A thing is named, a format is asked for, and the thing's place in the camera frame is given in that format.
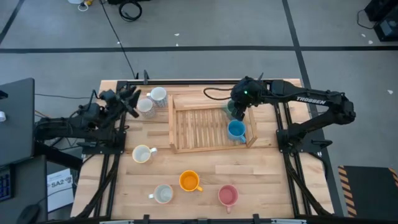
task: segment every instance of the concrete floor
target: concrete floor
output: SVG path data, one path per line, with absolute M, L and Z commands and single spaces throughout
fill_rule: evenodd
M 380 43 L 373 30 L 356 24 L 356 13 L 369 1 L 288 0 L 300 45 L 398 45 Z M 0 2 L 0 30 L 17 4 L 18 0 Z M 142 17 L 128 23 L 119 17 L 117 7 L 105 5 L 125 47 L 293 46 L 282 0 L 152 0 L 142 7 Z M 370 25 L 364 14 L 361 20 Z M 0 52 L 119 47 L 117 42 L 98 1 L 80 12 L 67 0 L 25 0 L 5 38 L 0 38 Z M 294 51 L 128 52 L 127 56 L 135 72 L 146 69 L 151 78 L 241 78 L 257 77 L 261 72 L 264 78 L 302 77 Z M 398 170 L 394 144 L 398 137 L 394 116 L 398 110 L 398 53 L 314 51 L 303 52 L 303 58 L 312 88 L 346 92 L 358 115 L 350 125 L 324 130 L 325 137 L 334 142 L 328 151 L 335 176 L 338 165 Z M 104 79 L 133 78 L 121 52 L 0 53 L 0 77 L 0 83 L 33 77 L 36 93 L 68 96 L 88 96 Z M 37 96 L 35 108 L 52 117 L 68 116 L 85 102 Z M 80 152 L 70 153 L 79 156 Z M 49 165 L 49 173 L 60 169 Z M 340 187 L 338 190 L 343 201 Z M 49 218 L 68 218 L 69 212 L 70 207 L 63 208 Z

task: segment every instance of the black aluminum frame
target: black aluminum frame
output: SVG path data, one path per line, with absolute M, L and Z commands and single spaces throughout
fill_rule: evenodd
M 122 87 L 129 87 L 131 85 L 234 85 L 237 84 L 237 82 L 240 81 L 240 79 L 225 79 L 225 80 L 211 80 L 211 79 L 203 79 L 203 80 L 119 80 L 116 84 L 116 92 L 118 92 Z M 278 129 L 283 129 L 283 124 L 282 124 L 282 117 L 280 114 L 280 109 L 279 105 L 275 105 L 275 114 L 276 114 L 276 119 L 277 119 L 277 124 L 278 124 Z M 289 111 L 289 106 L 287 103 L 284 104 L 284 111 L 286 115 L 286 120 L 288 125 L 292 124 L 292 118 L 290 115 Z M 122 115 L 121 120 L 120 120 L 120 125 L 119 125 L 119 130 L 123 130 L 123 127 L 126 122 L 126 114 Z M 288 153 L 283 153 L 284 161 L 287 159 L 290 159 L 290 156 Z M 114 161 L 119 167 L 119 159 L 120 155 L 114 155 Z M 298 176 L 304 181 L 303 177 L 303 172 L 302 172 L 302 165 L 300 161 L 300 157 L 298 154 L 294 155 L 295 159 L 295 166 L 298 171 Z M 108 164 L 109 164 L 109 156 L 105 155 L 104 160 L 103 160 L 103 165 L 101 169 L 101 175 L 100 175 L 100 181 L 99 184 L 101 185 L 104 181 L 104 178 L 106 176 L 106 173 L 108 171 Z M 114 199 L 114 193 L 116 189 L 116 178 L 117 176 L 114 177 L 114 179 L 110 183 L 110 189 L 109 189 L 109 196 L 108 196 L 108 202 L 106 206 L 106 215 L 105 217 L 108 217 L 110 219 L 111 214 L 112 214 L 112 208 L 113 208 L 113 199 Z M 294 181 L 291 178 L 291 176 L 287 173 L 287 180 L 288 180 L 288 185 L 289 185 L 289 192 L 290 192 L 290 199 L 292 201 L 292 210 L 294 213 L 294 217 L 298 217 L 300 215 L 300 210 L 299 210 L 299 205 L 297 202 L 297 195 L 295 191 L 295 185 Z M 304 208 L 305 208 L 305 214 L 306 215 L 311 215 L 311 209 L 309 202 L 307 198 L 302 195 L 303 201 L 304 201 Z M 100 216 L 100 211 L 101 211 L 101 203 L 102 203 L 102 198 L 101 200 L 97 203 L 95 210 L 94 210 L 94 217 L 99 218 Z M 254 219 L 230 219 L 230 220 L 224 220 L 224 219 L 216 219 L 216 220 L 211 220 L 212 223 L 253 223 Z M 260 223 L 270 223 L 269 221 L 271 219 L 257 219 L 260 221 Z M 134 220 L 134 223 L 140 223 L 141 220 Z M 184 222 L 195 222 L 195 220 L 156 220 L 156 222 L 159 223 L 184 223 Z

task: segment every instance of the pink mug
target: pink mug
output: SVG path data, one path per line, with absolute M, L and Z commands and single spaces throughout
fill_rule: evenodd
M 231 207 L 236 203 L 239 192 L 232 185 L 224 185 L 218 191 L 218 200 L 226 206 L 226 212 L 231 213 Z

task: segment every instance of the blue mug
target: blue mug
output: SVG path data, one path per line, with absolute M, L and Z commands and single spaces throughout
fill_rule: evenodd
M 228 124 L 228 138 L 230 140 L 238 140 L 246 143 L 244 133 L 246 132 L 246 126 L 242 121 L 234 120 Z

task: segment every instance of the wooden table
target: wooden table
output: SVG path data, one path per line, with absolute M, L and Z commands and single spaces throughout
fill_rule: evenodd
M 287 81 L 301 86 L 299 79 Z M 99 92 L 115 90 L 116 83 L 117 80 L 102 81 Z M 142 90 L 141 97 L 145 97 L 153 87 L 139 86 Z M 193 94 L 198 96 L 198 100 L 215 103 L 203 95 L 206 85 L 164 87 L 168 94 Z M 217 87 L 228 88 L 231 85 Z M 229 95 L 227 91 L 208 93 L 214 97 Z M 301 123 L 310 118 L 305 103 L 290 102 L 289 107 L 293 122 Z M 274 108 L 271 105 L 261 105 L 253 108 L 253 112 L 258 139 L 252 148 L 182 154 L 174 154 L 169 146 L 167 108 L 157 108 L 157 115 L 152 119 L 142 116 L 134 119 L 127 115 L 126 125 L 130 128 L 127 131 L 126 152 L 119 163 L 112 219 L 142 219 L 144 214 L 149 214 L 151 219 L 251 218 L 253 213 L 258 213 L 261 218 L 292 218 L 285 165 L 275 136 L 277 122 Z M 131 152 L 139 144 L 159 150 L 152 164 L 138 164 L 133 161 Z M 333 212 L 322 163 L 308 154 L 300 154 L 300 158 L 307 187 L 326 210 Z M 96 155 L 82 167 L 72 217 L 82 211 L 96 192 L 102 162 L 103 156 Z M 194 170 L 199 174 L 203 192 L 185 192 L 180 188 L 178 178 L 185 170 Z M 170 184 L 174 189 L 174 198 L 167 205 L 148 199 L 148 195 L 159 184 Z M 235 185 L 240 193 L 231 214 L 226 213 L 217 197 L 218 190 L 224 184 Z M 296 191 L 300 213 L 304 213 L 297 186 Z M 102 215 L 105 214 L 107 200 L 108 193 L 105 192 Z

